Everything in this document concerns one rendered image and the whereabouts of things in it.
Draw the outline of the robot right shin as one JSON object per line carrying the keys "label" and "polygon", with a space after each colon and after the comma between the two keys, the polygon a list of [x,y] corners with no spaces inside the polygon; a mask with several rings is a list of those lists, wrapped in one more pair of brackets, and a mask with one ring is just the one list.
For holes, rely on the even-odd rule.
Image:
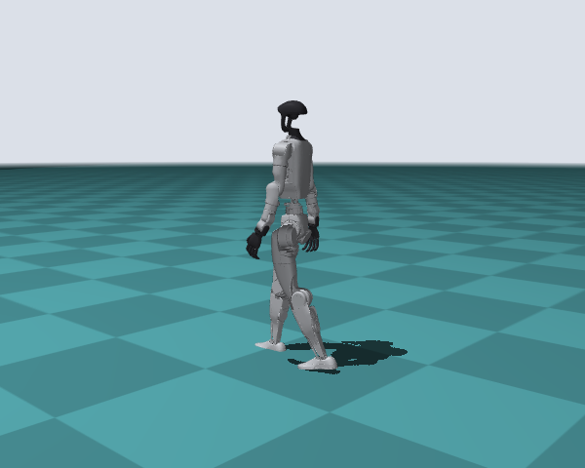
{"label": "robot right shin", "polygon": [[[273,283],[272,283],[273,284]],[[278,296],[273,293],[271,288],[270,293],[270,332],[271,332],[271,339],[270,343],[277,344],[277,341],[281,341],[282,329],[285,320],[288,317],[288,311],[290,308],[289,299],[286,296]],[[273,331],[273,341],[272,341],[272,331]],[[275,341],[275,343],[274,343]]]}

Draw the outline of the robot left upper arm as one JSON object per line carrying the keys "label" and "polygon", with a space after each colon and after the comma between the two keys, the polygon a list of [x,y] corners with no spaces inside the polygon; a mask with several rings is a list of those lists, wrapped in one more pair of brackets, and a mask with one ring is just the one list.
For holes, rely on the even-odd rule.
{"label": "robot left upper arm", "polygon": [[[292,156],[292,144],[290,142],[279,142],[273,146],[273,170],[274,181],[279,187],[279,196],[283,193],[287,173],[288,160]],[[267,187],[267,186],[266,186]]]}

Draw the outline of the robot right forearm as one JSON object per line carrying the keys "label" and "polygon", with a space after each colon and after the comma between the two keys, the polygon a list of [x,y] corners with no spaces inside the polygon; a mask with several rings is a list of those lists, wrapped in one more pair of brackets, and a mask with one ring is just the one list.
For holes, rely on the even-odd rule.
{"label": "robot right forearm", "polygon": [[[317,189],[314,183],[314,189],[308,192],[306,200],[308,223],[315,224],[316,216],[319,216],[320,209],[317,202]],[[320,219],[320,218],[319,218]]]}

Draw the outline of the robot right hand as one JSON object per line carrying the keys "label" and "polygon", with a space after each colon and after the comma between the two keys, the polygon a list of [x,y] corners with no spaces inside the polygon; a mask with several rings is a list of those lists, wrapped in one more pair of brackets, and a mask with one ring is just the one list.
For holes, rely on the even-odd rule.
{"label": "robot right hand", "polygon": [[[312,233],[311,233],[310,238],[308,239],[308,241],[306,242],[306,244],[302,250],[304,251],[308,247],[308,244],[309,244],[309,247],[306,250],[307,252],[309,252],[309,251],[313,252],[313,250],[317,251],[317,249],[319,248],[319,231],[317,229],[317,227],[319,226],[319,217],[316,216],[315,224],[308,223],[308,226],[309,226],[308,228],[312,231]],[[309,240],[310,240],[310,242],[309,242]],[[312,245],[312,242],[313,242],[313,245]],[[316,247],[315,247],[315,245],[316,245]],[[312,249],[311,249],[311,247],[312,247]]]}

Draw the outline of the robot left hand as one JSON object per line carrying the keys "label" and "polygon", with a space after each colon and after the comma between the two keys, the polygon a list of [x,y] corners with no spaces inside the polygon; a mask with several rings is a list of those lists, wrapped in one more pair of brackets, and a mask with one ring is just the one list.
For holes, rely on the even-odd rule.
{"label": "robot left hand", "polygon": [[248,244],[246,246],[246,250],[249,253],[249,255],[252,256],[253,258],[259,259],[259,257],[257,257],[257,252],[261,244],[261,238],[262,236],[266,236],[268,230],[269,230],[268,225],[263,228],[262,232],[255,228],[254,230],[255,232],[252,233],[252,235],[249,236],[249,238],[247,239]]}

